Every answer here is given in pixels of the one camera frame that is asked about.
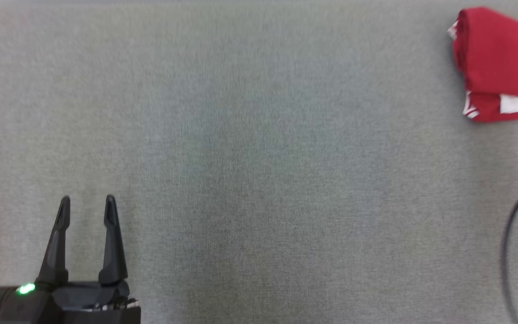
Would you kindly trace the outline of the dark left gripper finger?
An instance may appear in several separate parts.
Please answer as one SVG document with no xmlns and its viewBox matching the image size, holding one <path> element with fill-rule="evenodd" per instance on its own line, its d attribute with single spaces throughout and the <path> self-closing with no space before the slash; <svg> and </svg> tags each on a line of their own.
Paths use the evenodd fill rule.
<svg viewBox="0 0 518 324">
<path fill-rule="evenodd" d="M 45 256 L 36 279 L 37 284 L 64 285 L 68 282 L 69 272 L 66 269 L 66 230 L 70 225 L 70 197 L 64 196 L 51 230 Z"/>
<path fill-rule="evenodd" d="M 124 254 L 121 224 L 113 195 L 107 195 L 103 223 L 106 241 L 103 254 L 103 268 L 99 271 L 101 285 L 115 285 L 128 278 L 127 261 Z"/>
</svg>

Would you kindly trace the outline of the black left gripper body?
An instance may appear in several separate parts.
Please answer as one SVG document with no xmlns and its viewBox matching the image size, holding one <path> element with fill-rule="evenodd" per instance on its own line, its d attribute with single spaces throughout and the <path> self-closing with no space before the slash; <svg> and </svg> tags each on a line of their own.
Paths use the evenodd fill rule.
<svg viewBox="0 0 518 324">
<path fill-rule="evenodd" d="M 141 308 L 125 281 L 27 283 L 0 287 L 0 324 L 139 324 Z"/>
</svg>

